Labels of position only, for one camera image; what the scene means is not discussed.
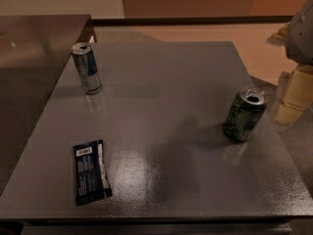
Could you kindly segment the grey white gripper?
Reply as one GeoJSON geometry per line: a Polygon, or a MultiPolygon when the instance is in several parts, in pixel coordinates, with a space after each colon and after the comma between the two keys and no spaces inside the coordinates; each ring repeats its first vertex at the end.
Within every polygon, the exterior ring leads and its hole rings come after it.
{"type": "Polygon", "coordinates": [[[273,114],[276,123],[293,125],[313,104],[313,0],[307,0],[291,22],[281,26],[266,43],[286,45],[287,57],[303,64],[282,79],[273,114]]]}

